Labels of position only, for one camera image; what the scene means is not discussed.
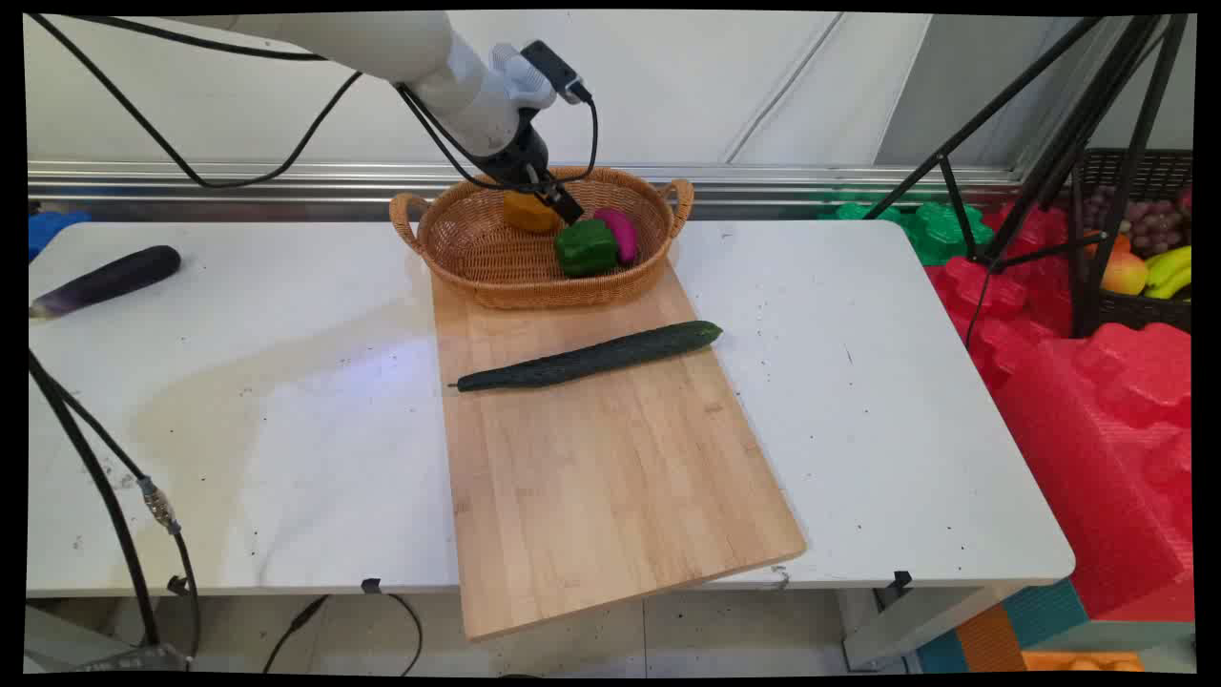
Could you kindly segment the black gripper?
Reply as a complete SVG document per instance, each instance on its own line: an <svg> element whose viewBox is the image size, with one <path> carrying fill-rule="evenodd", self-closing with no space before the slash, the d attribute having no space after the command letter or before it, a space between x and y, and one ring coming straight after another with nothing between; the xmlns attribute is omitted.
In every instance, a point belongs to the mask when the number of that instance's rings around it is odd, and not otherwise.
<svg viewBox="0 0 1221 687"><path fill-rule="evenodd" d="M531 122L519 122L515 135L492 156L480 157L480 171L502 190L532 193L545 196L549 207L564 226L582 218L585 210L567 185L549 181L548 153L545 139L536 134Z"/></svg>

